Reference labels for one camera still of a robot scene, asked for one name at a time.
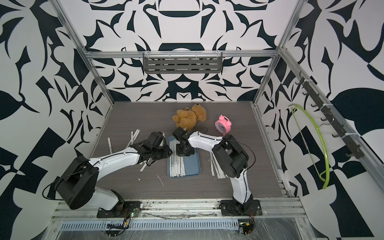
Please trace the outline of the pile straw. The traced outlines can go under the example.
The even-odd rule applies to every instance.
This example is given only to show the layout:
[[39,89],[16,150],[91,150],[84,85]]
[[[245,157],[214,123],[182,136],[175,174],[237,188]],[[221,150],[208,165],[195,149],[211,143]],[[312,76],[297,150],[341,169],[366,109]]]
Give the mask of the pile straw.
[[210,153],[210,162],[212,176],[216,176],[218,179],[225,179],[228,177],[221,169],[213,153]]
[[140,132],[141,132],[140,129],[136,129],[135,132],[131,132],[131,139],[130,139],[127,147],[130,147],[131,145],[133,145],[136,142],[136,139],[137,139],[138,135],[140,134]]

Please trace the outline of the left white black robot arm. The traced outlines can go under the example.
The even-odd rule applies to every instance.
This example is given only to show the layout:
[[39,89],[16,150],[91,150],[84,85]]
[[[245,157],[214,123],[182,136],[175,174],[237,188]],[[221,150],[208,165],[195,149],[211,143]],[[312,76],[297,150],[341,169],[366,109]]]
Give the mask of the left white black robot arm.
[[162,133],[152,132],[147,140],[113,154],[91,159],[79,156],[57,179],[54,188],[71,210],[90,206],[106,211],[122,211],[125,203],[122,196],[114,190],[97,187],[97,182],[125,167],[170,157],[173,152],[163,142],[164,139]]

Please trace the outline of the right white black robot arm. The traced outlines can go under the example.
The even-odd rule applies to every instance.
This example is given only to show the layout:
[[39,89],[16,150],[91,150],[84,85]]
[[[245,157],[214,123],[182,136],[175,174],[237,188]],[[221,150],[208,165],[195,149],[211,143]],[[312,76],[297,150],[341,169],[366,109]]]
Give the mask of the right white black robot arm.
[[196,149],[213,154],[221,170],[231,180],[234,201],[244,211],[251,206],[253,195],[247,179],[249,156],[240,142],[230,134],[217,137],[182,128],[174,130],[173,137],[178,141],[176,153],[181,157],[193,155]]

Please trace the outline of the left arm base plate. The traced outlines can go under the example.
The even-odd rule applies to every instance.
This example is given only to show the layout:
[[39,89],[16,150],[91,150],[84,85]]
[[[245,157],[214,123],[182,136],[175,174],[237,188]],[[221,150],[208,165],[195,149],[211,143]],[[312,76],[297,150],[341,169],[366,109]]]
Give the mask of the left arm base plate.
[[125,218],[128,216],[135,216],[141,210],[140,201],[125,201],[123,204],[117,204],[112,210],[104,210],[99,208],[97,213],[98,219],[107,218]]

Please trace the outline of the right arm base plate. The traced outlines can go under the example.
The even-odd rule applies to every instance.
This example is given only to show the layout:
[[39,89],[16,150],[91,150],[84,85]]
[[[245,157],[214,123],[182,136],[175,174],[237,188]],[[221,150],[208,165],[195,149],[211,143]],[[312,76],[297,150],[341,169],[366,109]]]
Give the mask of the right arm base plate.
[[243,205],[232,200],[221,200],[219,209],[223,216],[262,216],[263,211],[259,200],[254,200],[253,196]]

